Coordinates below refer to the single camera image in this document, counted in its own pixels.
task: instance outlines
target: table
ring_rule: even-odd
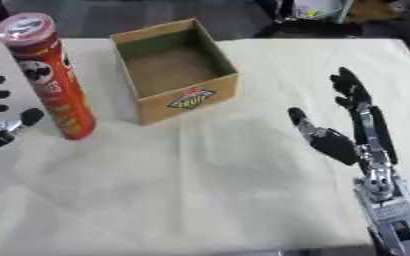
[[[313,151],[287,108],[351,136],[329,75],[352,69],[385,114],[410,183],[410,52],[396,40],[220,42],[236,97],[142,127],[107,39],[67,39],[98,118],[81,141],[50,118],[0,149],[0,255],[192,255],[370,243],[360,172]],[[41,106],[0,44],[16,119]]]

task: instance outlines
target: can label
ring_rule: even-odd
[[[38,52],[14,55],[67,139],[80,139],[94,129],[95,120],[59,40]]]

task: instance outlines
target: beige tablecloth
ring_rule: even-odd
[[[241,40],[219,45],[236,97],[151,126],[107,39],[64,41],[98,118],[81,141],[50,118],[0,150],[0,255],[176,255],[369,243],[352,192],[360,171],[313,151],[287,109],[351,136],[329,75],[365,83],[410,182],[410,53],[393,40]],[[0,44],[16,119],[40,106]]]

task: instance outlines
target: box label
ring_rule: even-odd
[[[209,89],[202,89],[199,87],[193,87],[183,92],[183,96],[180,96],[168,107],[170,108],[183,108],[183,109],[195,109],[205,100],[215,95],[216,92]]]

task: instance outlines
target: white paper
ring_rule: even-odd
[[[301,107],[351,136],[329,76],[355,72],[384,112],[410,182],[410,54],[393,40],[241,40],[235,98],[142,127],[106,39],[64,41],[98,118],[81,141],[50,118],[0,150],[0,255],[196,255],[369,243],[360,170],[312,150]],[[9,118],[39,106],[0,44]]]

